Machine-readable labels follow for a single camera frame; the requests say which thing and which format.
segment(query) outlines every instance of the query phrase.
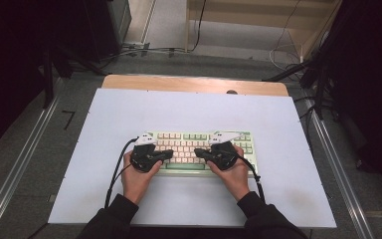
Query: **black sleeve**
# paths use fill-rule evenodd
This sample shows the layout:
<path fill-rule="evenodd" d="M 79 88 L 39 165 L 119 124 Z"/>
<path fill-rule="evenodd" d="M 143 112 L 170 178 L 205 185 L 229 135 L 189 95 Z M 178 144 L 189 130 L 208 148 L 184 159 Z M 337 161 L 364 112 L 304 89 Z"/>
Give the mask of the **black sleeve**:
<path fill-rule="evenodd" d="M 252 238 L 302 239 L 307 238 L 273 205 L 263 202 L 256 192 L 249 192 L 238 206 L 247 216 L 245 229 Z"/>
<path fill-rule="evenodd" d="M 137 205 L 118 194 L 107 209 L 98 211 L 77 239 L 126 238 L 129 224 L 137 210 Z"/>

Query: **hand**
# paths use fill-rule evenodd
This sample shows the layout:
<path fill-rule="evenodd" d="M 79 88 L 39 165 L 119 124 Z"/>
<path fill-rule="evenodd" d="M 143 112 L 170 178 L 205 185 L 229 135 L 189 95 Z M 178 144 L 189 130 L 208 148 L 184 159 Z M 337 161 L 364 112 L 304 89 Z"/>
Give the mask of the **hand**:
<path fill-rule="evenodd" d="M 244 155 L 240 147 L 234 145 L 234 148 L 239 156 Z M 220 170 L 212 161 L 208 161 L 207 164 L 209 164 L 210 169 L 214 173 L 222 178 L 226 188 L 228 188 L 237 201 L 241 200 L 241 198 L 250 192 L 250 188 L 248 187 L 248 167 L 241 159 L 238 159 L 235 165 L 225 171 Z"/>
<path fill-rule="evenodd" d="M 150 171 L 140 172 L 130 165 L 131 154 L 132 151 L 129 151 L 123 156 L 123 168 L 128 167 L 121 176 L 123 196 L 138 205 L 147 190 L 151 178 L 159 171 L 162 161 L 157 161 Z"/>

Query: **wooden edge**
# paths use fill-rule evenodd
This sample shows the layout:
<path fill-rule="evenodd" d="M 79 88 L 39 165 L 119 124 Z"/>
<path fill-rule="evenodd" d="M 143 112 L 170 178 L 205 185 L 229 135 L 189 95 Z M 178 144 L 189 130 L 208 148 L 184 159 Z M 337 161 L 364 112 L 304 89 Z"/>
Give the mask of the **wooden edge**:
<path fill-rule="evenodd" d="M 287 87 L 283 83 L 235 81 L 203 77 L 109 75 L 104 78 L 101 87 L 104 89 L 220 94 L 235 91 L 239 95 L 288 97 Z"/>

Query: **white board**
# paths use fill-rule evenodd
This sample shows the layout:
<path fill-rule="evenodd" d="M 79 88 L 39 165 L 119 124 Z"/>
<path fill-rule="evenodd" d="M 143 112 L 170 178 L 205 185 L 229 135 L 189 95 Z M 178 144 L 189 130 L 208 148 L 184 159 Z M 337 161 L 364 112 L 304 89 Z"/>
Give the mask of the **white board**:
<path fill-rule="evenodd" d="M 104 205 L 124 145 L 147 130 L 250 131 L 267 202 L 298 227 L 336 227 L 291 98 L 114 89 L 96 91 L 49 223 L 89 222 Z M 257 191 L 254 178 L 249 183 Z M 120 192 L 118 181 L 112 198 Z M 139 208 L 132 224 L 242 227 L 246 221 L 217 177 L 155 176 Z"/>

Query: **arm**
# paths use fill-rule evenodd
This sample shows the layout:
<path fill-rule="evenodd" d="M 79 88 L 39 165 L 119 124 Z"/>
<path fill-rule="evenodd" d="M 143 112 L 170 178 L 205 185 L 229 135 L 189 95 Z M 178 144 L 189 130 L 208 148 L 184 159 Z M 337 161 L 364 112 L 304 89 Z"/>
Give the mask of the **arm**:
<path fill-rule="evenodd" d="M 240 156 L 244 155 L 240 147 L 235 146 Z M 264 203 L 256 192 L 251 192 L 248 186 L 248 169 L 241 159 L 225 171 L 221 171 L 216 164 L 207 162 L 211 170 L 225 183 L 228 190 L 238 201 L 238 206 L 247 216 L 246 231 L 258 238 L 286 238 L 302 239 L 306 236 L 273 206 Z"/>
<path fill-rule="evenodd" d="M 123 196 L 118 194 L 107 209 L 101 209 L 86 225 L 77 239 L 126 238 L 129 224 L 138 211 L 138 203 L 144 196 L 151 178 L 159 170 L 161 161 L 153 165 L 147 173 L 139 172 L 130 165 L 131 151 L 123 157 Z"/>

